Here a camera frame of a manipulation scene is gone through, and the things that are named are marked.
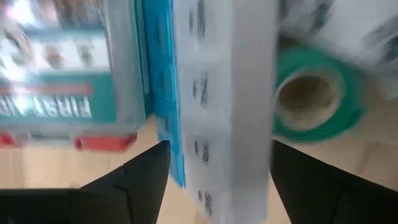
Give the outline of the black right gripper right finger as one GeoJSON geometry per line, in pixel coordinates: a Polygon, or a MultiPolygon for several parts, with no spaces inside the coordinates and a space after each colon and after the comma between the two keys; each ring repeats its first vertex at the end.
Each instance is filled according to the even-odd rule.
{"type": "Polygon", "coordinates": [[[277,140],[271,177],[292,223],[397,223],[397,191],[277,140]]]}

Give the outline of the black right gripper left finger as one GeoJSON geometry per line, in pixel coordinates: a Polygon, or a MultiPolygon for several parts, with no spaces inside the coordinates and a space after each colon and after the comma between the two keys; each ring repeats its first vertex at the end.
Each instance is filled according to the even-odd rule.
{"type": "Polygon", "coordinates": [[[156,223],[169,164],[161,141],[77,189],[4,189],[1,223],[156,223]]]}

